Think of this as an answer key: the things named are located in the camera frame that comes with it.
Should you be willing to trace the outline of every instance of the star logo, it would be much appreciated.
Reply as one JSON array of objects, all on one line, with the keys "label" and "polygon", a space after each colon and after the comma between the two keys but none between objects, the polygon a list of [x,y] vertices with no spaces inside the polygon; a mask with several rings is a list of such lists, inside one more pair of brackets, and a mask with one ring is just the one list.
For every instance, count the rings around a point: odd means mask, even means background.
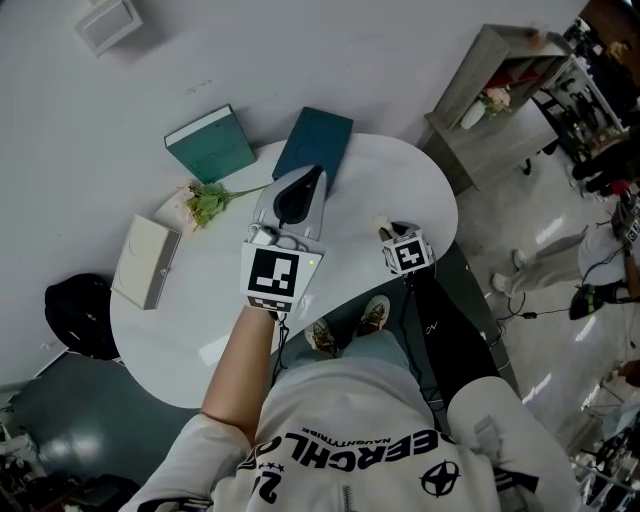
[{"label": "star logo", "polygon": [[427,494],[439,498],[453,491],[453,487],[459,477],[460,469],[457,464],[445,460],[422,475],[420,482]]}]

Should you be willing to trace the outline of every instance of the dark teal book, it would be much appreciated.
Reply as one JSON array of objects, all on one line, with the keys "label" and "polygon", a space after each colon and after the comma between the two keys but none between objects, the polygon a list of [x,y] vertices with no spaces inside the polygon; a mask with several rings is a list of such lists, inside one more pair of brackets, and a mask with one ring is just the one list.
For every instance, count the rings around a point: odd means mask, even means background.
[{"label": "dark teal book", "polygon": [[319,165],[327,173],[328,192],[338,174],[352,127],[353,119],[304,107],[273,170],[273,179],[305,165]]},{"label": "dark teal book", "polygon": [[164,143],[204,184],[226,178],[256,161],[231,105],[167,135]]}]

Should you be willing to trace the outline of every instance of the white sweatshirt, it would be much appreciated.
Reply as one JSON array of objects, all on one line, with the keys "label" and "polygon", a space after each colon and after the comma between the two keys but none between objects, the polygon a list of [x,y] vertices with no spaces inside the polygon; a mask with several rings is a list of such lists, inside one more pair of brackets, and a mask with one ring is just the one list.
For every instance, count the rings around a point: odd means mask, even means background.
[{"label": "white sweatshirt", "polygon": [[447,414],[453,440],[434,430],[399,367],[307,365],[271,390],[253,449],[238,429],[197,415],[122,510],[580,509],[565,453],[505,381],[465,386]]}]

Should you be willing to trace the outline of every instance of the white wall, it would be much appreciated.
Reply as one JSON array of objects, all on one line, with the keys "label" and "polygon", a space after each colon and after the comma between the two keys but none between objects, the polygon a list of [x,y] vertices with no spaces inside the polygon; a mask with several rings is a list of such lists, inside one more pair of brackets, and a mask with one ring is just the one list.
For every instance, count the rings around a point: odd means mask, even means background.
[{"label": "white wall", "polygon": [[163,136],[230,102],[254,143],[304,105],[415,143],[482,23],[563,31],[586,0],[138,0],[147,22],[99,59],[86,0],[0,8],[0,384],[61,350],[45,288],[111,273],[134,212],[188,178]]}]

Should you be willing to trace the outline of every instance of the green book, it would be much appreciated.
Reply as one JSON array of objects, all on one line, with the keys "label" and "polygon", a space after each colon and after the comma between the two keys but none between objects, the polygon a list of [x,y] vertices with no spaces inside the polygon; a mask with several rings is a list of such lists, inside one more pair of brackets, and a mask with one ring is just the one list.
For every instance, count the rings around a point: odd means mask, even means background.
[{"label": "green book", "polygon": [[256,161],[231,105],[167,135],[169,152],[202,183],[213,183]]}]

